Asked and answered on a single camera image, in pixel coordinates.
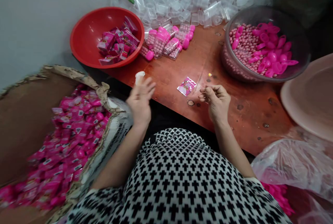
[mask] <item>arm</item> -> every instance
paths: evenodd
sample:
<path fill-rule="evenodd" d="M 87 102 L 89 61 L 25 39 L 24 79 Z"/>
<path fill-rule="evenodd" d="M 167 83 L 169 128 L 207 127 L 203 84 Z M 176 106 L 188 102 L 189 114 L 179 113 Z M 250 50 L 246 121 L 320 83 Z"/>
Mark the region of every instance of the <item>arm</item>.
<path fill-rule="evenodd" d="M 126 102 L 133 114 L 133 127 L 94 181 L 92 189 L 119 187 L 126 182 L 151 120 L 149 100 L 156 86 L 151 81 L 148 78 L 131 91 Z"/>
<path fill-rule="evenodd" d="M 222 85 L 209 85 L 200 92 L 202 93 L 199 96 L 200 101 L 209 104 L 209 115 L 214 123 L 221 154 L 238 169 L 243 177 L 256 177 L 228 123 L 229 94 Z"/>

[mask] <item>wooden table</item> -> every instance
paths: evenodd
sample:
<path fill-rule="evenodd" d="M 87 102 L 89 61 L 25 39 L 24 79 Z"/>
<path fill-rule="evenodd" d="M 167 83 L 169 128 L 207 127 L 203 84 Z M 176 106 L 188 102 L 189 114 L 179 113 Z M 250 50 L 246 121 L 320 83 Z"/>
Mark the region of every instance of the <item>wooden table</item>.
<path fill-rule="evenodd" d="M 268 144 L 282 137 L 292 137 L 293 122 L 280 103 L 280 86 L 246 84 L 227 74 L 220 57 L 223 27 L 196 27 L 189 48 L 175 61 L 162 57 L 148 62 L 139 56 L 127 66 L 103 71 L 131 87 L 135 74 L 144 71 L 146 77 L 157 82 L 154 100 L 210 131 L 214 131 L 214 127 L 208 116 L 208 104 L 199 101 L 199 90 L 207 84 L 223 85 L 231 95 L 229 124 L 234 135 L 242 149 L 256 156 Z M 187 97 L 177 90 L 186 77 L 197 83 Z"/>

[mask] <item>red plastic bowl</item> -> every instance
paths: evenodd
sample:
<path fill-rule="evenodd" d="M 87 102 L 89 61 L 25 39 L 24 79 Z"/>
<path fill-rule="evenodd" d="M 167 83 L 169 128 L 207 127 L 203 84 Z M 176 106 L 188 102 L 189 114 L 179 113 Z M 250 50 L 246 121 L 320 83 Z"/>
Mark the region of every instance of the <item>red plastic bowl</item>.
<path fill-rule="evenodd" d="M 102 33 L 124 23 L 124 16 L 128 16 L 138 28 L 134 36 L 140 40 L 138 48 L 127 59 L 108 66 L 102 66 L 98 59 L 103 58 L 97 48 Z M 132 62 L 139 55 L 144 41 L 145 30 L 140 19 L 129 10 L 119 7 L 103 7 L 89 12 L 74 26 L 70 35 L 70 48 L 75 58 L 81 63 L 98 69 L 121 67 Z"/>

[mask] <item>grey wall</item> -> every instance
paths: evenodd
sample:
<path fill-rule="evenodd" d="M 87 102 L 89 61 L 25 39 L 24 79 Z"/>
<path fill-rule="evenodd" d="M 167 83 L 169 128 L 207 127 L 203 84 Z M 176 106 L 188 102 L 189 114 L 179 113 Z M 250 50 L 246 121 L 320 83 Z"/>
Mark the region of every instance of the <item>grey wall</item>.
<path fill-rule="evenodd" d="M 71 30 L 83 15 L 109 1 L 0 0 L 0 89 L 44 64 L 84 71 L 71 55 Z"/>

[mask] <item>hand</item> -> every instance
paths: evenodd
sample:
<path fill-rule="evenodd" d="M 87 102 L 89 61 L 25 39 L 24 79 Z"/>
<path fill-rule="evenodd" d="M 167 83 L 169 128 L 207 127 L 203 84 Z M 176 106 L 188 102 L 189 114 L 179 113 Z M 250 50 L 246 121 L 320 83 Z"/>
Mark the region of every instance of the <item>hand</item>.
<path fill-rule="evenodd" d="M 131 90 L 126 103 L 132 111 L 134 126 L 148 127 L 152 117 L 149 100 L 153 96 L 155 86 L 156 83 L 152 83 L 152 78 L 146 80 L 142 78 Z"/>
<path fill-rule="evenodd" d="M 209 104 L 209 117 L 214 124 L 228 124 L 228 109 L 231 97 L 222 85 L 206 85 L 198 96 Z"/>

